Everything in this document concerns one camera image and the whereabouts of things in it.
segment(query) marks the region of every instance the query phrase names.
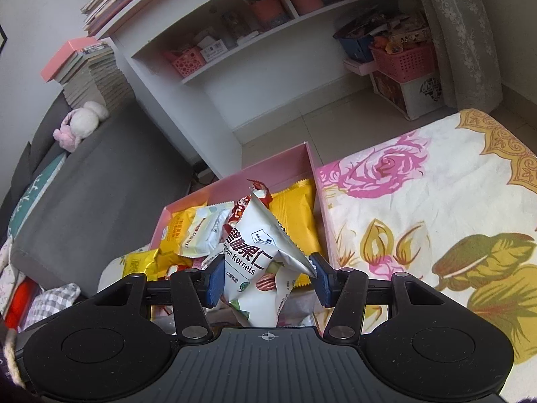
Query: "crosshair marking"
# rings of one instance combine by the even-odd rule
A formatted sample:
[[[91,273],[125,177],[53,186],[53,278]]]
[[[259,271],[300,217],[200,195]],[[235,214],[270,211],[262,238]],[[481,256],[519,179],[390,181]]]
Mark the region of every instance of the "crosshair marking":
[[[263,338],[265,341],[271,341],[274,338],[277,338],[277,336],[274,333],[270,333],[269,331],[267,333],[263,333],[262,335],[259,335],[260,338]]]

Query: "teal pillow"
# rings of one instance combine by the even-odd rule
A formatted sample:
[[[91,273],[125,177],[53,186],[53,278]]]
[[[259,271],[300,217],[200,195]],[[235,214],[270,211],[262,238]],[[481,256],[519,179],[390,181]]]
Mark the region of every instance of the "teal pillow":
[[[28,218],[37,202],[41,199],[43,193],[47,190],[50,183],[58,174],[58,171],[65,163],[66,153],[56,157],[47,167],[36,177],[36,180],[26,189],[24,195],[20,198],[19,203],[7,226],[7,235],[15,238],[20,228]]]

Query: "lace curtain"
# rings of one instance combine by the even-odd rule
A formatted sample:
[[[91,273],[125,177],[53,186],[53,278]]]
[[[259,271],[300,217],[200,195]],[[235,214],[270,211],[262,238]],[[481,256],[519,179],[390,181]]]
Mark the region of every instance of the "lace curtain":
[[[458,110],[492,112],[502,100],[498,57],[481,0],[422,0],[444,99]]]

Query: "checkered fabric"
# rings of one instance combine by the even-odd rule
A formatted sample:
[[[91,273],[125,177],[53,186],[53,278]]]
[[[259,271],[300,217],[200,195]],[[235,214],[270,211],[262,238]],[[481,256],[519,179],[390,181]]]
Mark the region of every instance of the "checkered fabric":
[[[72,306],[80,295],[80,288],[74,283],[49,289],[39,294],[28,311],[24,328]]]

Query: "stuffed bunny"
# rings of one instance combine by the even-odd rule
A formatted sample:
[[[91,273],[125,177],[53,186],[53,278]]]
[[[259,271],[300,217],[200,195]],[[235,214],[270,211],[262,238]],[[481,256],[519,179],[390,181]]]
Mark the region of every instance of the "stuffed bunny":
[[[71,121],[71,118],[75,112],[75,110],[69,112],[67,116],[63,119],[60,128],[55,129],[52,133],[54,139],[60,143],[60,147],[68,151],[69,153],[74,152],[74,150],[79,146],[81,141],[80,138],[77,138],[75,135],[72,134],[71,127],[69,126],[69,121]]]
[[[110,113],[106,107],[96,101],[87,101],[83,107],[72,110],[63,119],[59,129],[52,136],[60,143],[60,147],[69,153],[79,146],[82,139],[90,136],[99,122],[106,120]]]

